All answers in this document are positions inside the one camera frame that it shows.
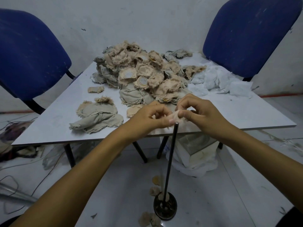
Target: human hand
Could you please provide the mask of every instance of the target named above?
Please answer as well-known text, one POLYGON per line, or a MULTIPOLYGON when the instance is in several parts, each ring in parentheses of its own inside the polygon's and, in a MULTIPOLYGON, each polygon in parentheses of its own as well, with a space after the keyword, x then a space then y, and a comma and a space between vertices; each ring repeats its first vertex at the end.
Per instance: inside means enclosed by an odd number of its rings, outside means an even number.
POLYGON ((165 116, 172 112, 164 105, 153 101, 149 105, 143 106, 132 118, 121 125, 128 140, 134 142, 145 137, 151 131, 157 128, 165 128, 174 125, 174 120, 169 120, 165 116))
POLYGON ((175 110, 181 110, 179 118, 184 117, 193 122, 201 131, 217 140, 226 138, 231 133, 230 130, 235 128, 209 100, 200 99, 193 94, 180 99, 175 110))

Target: round metal base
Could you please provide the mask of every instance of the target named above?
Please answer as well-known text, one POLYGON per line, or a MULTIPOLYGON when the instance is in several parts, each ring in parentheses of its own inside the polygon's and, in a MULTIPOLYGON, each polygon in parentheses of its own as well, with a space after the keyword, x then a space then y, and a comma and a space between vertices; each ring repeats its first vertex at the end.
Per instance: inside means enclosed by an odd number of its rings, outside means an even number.
POLYGON ((158 199, 157 195, 154 198, 154 212, 163 221, 171 220, 177 212, 177 201, 175 197, 169 193, 168 202, 163 202, 158 199))

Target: chair backrest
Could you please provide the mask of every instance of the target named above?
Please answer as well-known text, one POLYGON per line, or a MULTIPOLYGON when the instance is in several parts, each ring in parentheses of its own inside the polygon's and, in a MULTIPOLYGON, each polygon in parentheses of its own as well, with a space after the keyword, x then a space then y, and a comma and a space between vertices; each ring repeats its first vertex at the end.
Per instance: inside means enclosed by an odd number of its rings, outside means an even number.
POLYGON ((302 0, 230 0, 217 13, 203 53, 234 74, 252 77, 291 29, 301 10, 302 0))
POLYGON ((0 83, 30 100, 54 86, 71 60, 51 30, 34 15, 0 9, 0 83))

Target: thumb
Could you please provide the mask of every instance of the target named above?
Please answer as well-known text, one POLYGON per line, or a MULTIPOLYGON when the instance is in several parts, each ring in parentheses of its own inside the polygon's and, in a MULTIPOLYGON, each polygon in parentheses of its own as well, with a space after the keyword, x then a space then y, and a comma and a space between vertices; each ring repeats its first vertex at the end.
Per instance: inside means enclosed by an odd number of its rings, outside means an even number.
POLYGON ((179 118, 186 118, 188 121, 193 122, 194 124, 197 124, 201 120, 201 116, 193 113, 189 110, 180 110, 178 113, 179 118))
POLYGON ((156 119, 156 121, 157 121, 157 128, 166 128, 169 126, 173 126, 175 124, 175 121, 173 119, 169 119, 167 117, 156 119))

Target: human arm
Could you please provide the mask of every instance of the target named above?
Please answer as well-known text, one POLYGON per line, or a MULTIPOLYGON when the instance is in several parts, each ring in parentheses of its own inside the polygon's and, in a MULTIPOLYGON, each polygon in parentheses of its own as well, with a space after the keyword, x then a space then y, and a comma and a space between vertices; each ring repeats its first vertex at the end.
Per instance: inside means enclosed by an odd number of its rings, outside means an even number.
POLYGON ((303 165, 272 149, 229 123, 209 101, 192 94, 182 98, 179 117, 196 124, 204 133, 232 148, 303 212, 303 165), (185 110, 194 107, 195 111, 185 110))
POLYGON ((80 163, 59 179, 11 226, 75 226, 87 201, 116 156, 132 142, 156 128, 174 124, 163 104, 142 107, 129 121, 110 133, 80 163))

